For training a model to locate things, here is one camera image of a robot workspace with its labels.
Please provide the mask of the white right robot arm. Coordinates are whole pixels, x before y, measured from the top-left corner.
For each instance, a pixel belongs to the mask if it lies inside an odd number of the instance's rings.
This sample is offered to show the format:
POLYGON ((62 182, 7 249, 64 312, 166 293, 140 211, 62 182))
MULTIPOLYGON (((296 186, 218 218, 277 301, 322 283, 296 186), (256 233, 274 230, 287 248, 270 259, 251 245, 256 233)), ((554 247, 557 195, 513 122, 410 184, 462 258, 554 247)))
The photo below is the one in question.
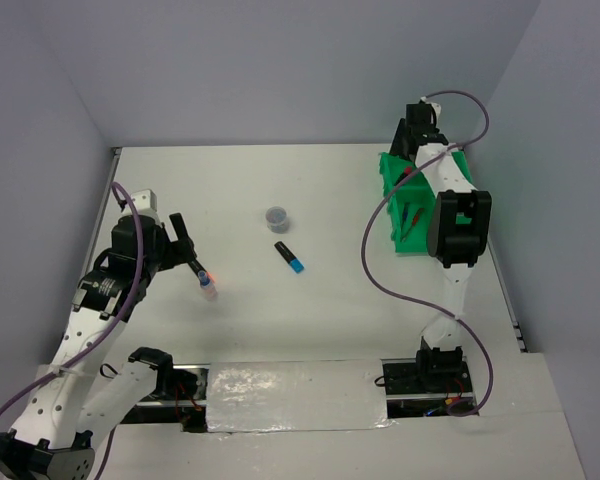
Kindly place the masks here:
POLYGON ((459 149, 437 127, 440 112, 425 98, 408 104, 390 149, 421 170, 435 197, 426 246, 444 274, 443 312, 424 328, 416 354, 415 380, 426 391, 462 372, 458 319, 473 267, 486 249, 492 206, 491 195, 476 189, 457 165, 459 149))

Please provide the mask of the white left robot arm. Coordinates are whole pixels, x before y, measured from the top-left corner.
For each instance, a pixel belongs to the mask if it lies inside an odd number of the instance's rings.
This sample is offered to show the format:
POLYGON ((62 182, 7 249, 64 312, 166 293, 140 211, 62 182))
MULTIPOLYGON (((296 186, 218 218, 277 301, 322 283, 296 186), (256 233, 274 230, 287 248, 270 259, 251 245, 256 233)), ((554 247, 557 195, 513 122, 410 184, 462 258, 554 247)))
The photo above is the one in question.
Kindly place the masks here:
POLYGON ((189 264, 194 244, 179 213, 169 217, 169 239, 155 214, 123 215, 111 245, 80 281, 69 323, 47 372, 16 397, 21 416, 0 432, 0 473, 9 479, 86 479, 97 448, 137 402, 181 391, 187 374, 170 354, 139 347, 95 396, 89 391, 135 306, 160 271, 189 264))

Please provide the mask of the blue ballpoint pen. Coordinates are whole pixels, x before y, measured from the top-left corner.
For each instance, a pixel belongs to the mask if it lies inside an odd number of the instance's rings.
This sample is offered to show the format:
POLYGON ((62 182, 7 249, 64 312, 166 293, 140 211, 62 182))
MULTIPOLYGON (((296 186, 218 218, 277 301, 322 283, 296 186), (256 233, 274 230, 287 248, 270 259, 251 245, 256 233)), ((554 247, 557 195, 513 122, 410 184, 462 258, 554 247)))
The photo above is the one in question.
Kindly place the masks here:
POLYGON ((401 231, 405 229, 409 219, 410 203, 405 203, 401 214, 401 231))

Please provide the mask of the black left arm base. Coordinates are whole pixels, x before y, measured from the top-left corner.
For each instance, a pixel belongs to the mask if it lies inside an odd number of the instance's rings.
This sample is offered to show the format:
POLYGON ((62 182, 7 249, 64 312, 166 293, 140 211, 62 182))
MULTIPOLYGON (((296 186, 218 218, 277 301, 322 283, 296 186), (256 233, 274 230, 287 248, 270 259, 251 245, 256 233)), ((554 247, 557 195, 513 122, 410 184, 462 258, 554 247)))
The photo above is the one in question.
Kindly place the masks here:
POLYGON ((170 390, 152 393, 125 415, 123 425, 171 425, 186 433, 208 431, 208 364, 175 365, 170 390))

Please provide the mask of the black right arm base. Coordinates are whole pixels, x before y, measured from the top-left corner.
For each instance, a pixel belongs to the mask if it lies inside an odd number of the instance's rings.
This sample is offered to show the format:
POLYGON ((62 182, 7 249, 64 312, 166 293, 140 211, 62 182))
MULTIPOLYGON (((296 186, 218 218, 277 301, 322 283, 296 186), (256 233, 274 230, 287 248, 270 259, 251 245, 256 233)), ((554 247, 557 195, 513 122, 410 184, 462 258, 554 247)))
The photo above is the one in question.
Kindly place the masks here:
POLYGON ((473 415, 477 405, 460 347, 421 348, 415 359, 383 360, 374 384, 386 395, 390 419, 473 415))

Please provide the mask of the pink cap black highlighter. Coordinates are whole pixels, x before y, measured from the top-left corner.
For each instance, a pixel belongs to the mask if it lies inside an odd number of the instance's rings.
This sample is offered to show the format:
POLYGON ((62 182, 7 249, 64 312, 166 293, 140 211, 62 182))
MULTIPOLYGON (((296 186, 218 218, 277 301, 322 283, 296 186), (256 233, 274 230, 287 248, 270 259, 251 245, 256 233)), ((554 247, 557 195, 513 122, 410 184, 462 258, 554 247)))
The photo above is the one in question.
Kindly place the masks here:
POLYGON ((395 184, 398 185, 401 182, 403 182, 412 172, 413 172, 413 168, 412 167, 406 167, 404 169, 404 171, 396 179, 395 184))

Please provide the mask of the blue cap black highlighter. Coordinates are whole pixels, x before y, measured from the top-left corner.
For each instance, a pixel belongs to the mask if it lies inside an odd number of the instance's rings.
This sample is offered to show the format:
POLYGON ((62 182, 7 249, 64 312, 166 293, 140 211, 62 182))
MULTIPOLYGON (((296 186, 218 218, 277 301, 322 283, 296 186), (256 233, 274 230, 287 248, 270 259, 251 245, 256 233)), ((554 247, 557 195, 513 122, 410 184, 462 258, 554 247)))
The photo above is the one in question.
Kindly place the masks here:
POLYGON ((299 274, 304 270, 304 265, 282 241, 276 242, 274 248, 295 273, 299 274))

